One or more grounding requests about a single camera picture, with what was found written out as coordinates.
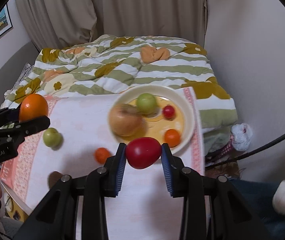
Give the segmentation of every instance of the curtain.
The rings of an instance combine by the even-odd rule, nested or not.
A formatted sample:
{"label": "curtain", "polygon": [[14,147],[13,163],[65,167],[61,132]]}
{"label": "curtain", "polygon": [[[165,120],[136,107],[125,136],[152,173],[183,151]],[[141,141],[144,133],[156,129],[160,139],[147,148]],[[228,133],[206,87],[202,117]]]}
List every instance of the curtain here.
{"label": "curtain", "polygon": [[204,45],[206,0],[92,0],[97,32],[180,37]]}
{"label": "curtain", "polygon": [[38,50],[90,42],[97,17],[91,0],[16,0],[22,23]]}

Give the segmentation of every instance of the orange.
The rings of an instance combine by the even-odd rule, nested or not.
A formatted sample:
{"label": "orange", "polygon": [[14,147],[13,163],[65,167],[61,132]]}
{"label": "orange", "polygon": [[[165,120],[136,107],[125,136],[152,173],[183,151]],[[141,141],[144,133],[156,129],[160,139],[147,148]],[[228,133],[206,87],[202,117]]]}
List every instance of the orange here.
{"label": "orange", "polygon": [[169,129],[164,134],[164,141],[170,148],[175,147],[180,144],[180,134],[175,129]]}
{"label": "orange", "polygon": [[98,148],[94,154],[96,161],[100,164],[105,164],[106,160],[111,157],[111,153],[106,148]]}
{"label": "orange", "polygon": [[19,121],[28,121],[42,115],[48,116],[48,103],[42,95],[31,94],[20,105]]}

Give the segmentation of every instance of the white plastic bag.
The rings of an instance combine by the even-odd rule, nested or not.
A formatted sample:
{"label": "white plastic bag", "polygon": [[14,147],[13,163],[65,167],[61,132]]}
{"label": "white plastic bag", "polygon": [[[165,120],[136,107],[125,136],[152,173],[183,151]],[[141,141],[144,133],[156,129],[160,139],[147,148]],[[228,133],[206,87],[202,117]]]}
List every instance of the white plastic bag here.
{"label": "white plastic bag", "polygon": [[246,123],[236,124],[231,128],[231,133],[234,136],[232,146],[235,150],[238,152],[248,150],[252,137],[250,126]]}

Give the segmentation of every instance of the green and white stripes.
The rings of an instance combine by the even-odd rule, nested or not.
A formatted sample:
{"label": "green and white stripes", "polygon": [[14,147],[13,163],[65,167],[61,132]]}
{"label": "green and white stripes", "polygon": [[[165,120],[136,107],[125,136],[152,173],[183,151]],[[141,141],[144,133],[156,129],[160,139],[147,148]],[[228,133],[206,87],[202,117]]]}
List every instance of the green and white stripes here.
{"label": "green and white stripes", "polygon": [[[126,37],[125,39],[103,35],[93,42],[75,45],[61,51],[46,49],[46,55],[40,52],[32,72],[19,84],[19,87],[27,85],[34,78],[40,78],[42,83],[37,93],[72,97],[120,93],[130,87],[142,84],[155,84],[178,89],[186,83],[186,79],[205,82],[208,78],[213,77],[214,73],[207,57],[197,52],[190,54],[187,51],[183,52],[186,47],[185,43],[190,44],[191,42],[162,36]],[[140,50],[141,47],[147,45],[167,48],[170,58],[144,64],[141,61]],[[86,48],[86,51],[93,49],[92,51],[95,53],[91,55],[90,53],[79,55],[70,53],[75,48]],[[50,75],[53,76],[48,78],[48,71],[53,69],[57,72],[50,72]],[[70,74],[73,78],[72,76],[71,78],[70,76],[62,78],[63,75]],[[72,83],[62,84],[64,90],[61,93],[48,87],[56,81]],[[17,88],[14,88],[5,97],[6,100],[2,107],[17,106],[14,103]],[[203,118],[203,128],[233,124],[237,119],[233,99],[225,100],[212,97],[198,100]]]}

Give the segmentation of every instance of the cable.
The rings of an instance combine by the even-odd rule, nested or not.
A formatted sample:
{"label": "cable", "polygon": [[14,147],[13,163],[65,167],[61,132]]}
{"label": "cable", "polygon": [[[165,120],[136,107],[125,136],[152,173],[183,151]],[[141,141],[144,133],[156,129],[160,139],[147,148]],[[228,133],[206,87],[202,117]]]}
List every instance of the cable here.
{"label": "cable", "polygon": [[270,147],[276,145],[277,143],[282,142],[283,140],[285,140],[285,134],[283,134],[282,136],[280,136],[280,137],[278,137],[277,139],[273,140],[272,142],[267,143],[267,144],[265,144],[264,146],[261,146],[261,147],[259,147],[258,149],[255,149],[255,150],[253,150],[253,151],[251,151],[251,152],[242,154],[242,155],[240,155],[240,156],[238,156],[238,157],[236,157],[236,158],[229,159],[229,160],[226,160],[226,161],[221,162],[221,163],[216,163],[216,164],[210,165],[210,166],[206,167],[206,171],[207,171],[207,170],[211,170],[211,169],[213,169],[214,167],[217,167],[217,166],[220,166],[220,165],[223,165],[223,164],[226,164],[226,163],[236,162],[236,161],[242,160],[242,159],[244,159],[244,158],[247,158],[247,157],[249,157],[249,156],[252,156],[252,155],[254,155],[254,154],[256,154],[256,153],[262,152],[262,151],[264,151],[264,150],[266,150],[266,149],[268,149],[268,148],[270,148]]}

